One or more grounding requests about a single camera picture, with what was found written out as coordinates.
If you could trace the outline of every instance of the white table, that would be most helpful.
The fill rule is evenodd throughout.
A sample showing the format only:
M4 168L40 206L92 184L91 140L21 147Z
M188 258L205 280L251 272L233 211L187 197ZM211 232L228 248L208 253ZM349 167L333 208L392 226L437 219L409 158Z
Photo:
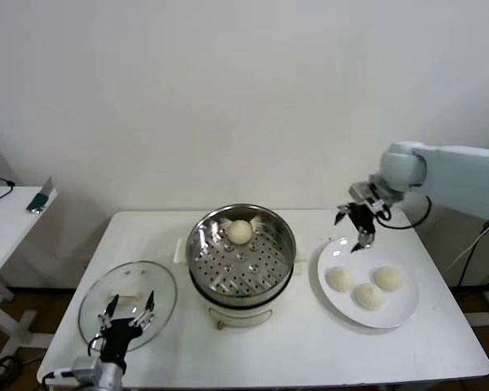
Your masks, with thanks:
M0 187L0 195L9 187ZM0 269L20 242L29 233L34 224L43 215L29 213L26 208L41 187L15 187L13 192L0 200ZM46 208L52 203L57 192L53 191ZM0 282L0 303L12 300L13 293ZM13 354L19 347L46 348L52 334L29 332L29 325L34 320L36 311L25 311L19 322L0 310L0 330L9 336L0 357Z
M374 248L399 257L420 289L416 314L402 327L376 330L341 316L315 278L315 257L330 239L356 237L332 210L281 210L309 258L274 306L251 328L219 331L200 304L187 266L173 263L178 238L205 212L123 212L106 230L38 370L71 367L86 354L77 314L91 284L120 264L149 260L167 266L178 284L178 304L165 329L126 356L127 388L233 388L386 384L484 376L489 361L415 231L380 229ZM394 223L408 224L394 211ZM57 380L52 384L74 384Z

